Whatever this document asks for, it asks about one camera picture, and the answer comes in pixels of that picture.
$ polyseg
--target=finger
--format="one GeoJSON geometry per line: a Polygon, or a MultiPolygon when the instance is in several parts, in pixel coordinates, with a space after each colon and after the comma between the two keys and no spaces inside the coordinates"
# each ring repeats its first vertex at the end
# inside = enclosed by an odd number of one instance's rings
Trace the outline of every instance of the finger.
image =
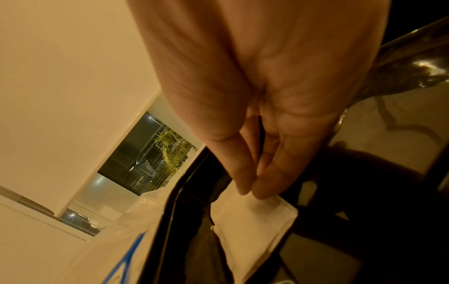
{"type": "Polygon", "coordinates": [[[265,130],[265,139],[263,141],[261,158],[257,165],[257,175],[260,175],[268,167],[279,146],[279,131],[276,125],[266,118],[262,118],[262,123],[265,130]]]}
{"type": "Polygon", "coordinates": [[[281,139],[272,162],[254,181],[253,195],[266,199],[286,190],[304,171],[323,138],[287,136],[281,139]]]}
{"type": "Polygon", "coordinates": [[[241,134],[237,132],[223,140],[204,139],[204,142],[235,181],[239,193],[247,194],[257,177],[256,164],[241,134]]]}
{"type": "Polygon", "coordinates": [[[246,141],[254,162],[257,164],[261,153],[259,118],[257,116],[252,116],[245,119],[242,129],[240,129],[240,134],[246,141]]]}

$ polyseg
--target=plastic bag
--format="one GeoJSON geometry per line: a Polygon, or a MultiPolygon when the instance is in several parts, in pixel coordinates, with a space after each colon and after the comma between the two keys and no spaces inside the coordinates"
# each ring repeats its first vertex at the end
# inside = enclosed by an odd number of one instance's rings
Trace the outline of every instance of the plastic bag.
{"type": "Polygon", "coordinates": [[[135,284],[171,188],[142,194],[80,251],[55,284],[135,284]]]}

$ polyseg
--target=palm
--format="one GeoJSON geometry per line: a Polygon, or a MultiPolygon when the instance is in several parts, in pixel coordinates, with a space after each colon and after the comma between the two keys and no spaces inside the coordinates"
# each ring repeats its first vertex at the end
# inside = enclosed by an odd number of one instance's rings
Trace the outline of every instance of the palm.
{"type": "Polygon", "coordinates": [[[173,109],[259,198],[306,167],[369,69],[388,11],[388,0],[128,1],[173,109]]]}

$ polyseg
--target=folded white cloth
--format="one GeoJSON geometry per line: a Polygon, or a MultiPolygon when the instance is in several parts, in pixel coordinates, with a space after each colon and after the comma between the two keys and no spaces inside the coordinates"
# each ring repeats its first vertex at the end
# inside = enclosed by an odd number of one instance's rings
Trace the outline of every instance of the folded white cloth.
{"type": "Polygon", "coordinates": [[[298,211],[279,196],[263,201],[251,193],[241,196],[232,182],[212,203],[210,215],[234,282],[242,284],[268,259],[298,211]]]}

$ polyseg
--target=human hand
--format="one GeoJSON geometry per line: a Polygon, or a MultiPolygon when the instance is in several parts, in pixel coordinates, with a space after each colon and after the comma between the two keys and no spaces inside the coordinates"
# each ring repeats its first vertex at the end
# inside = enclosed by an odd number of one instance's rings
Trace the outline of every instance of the human hand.
{"type": "Polygon", "coordinates": [[[388,0],[128,2],[175,112],[239,192],[261,199],[300,176],[350,103],[389,8],[388,0]]]}

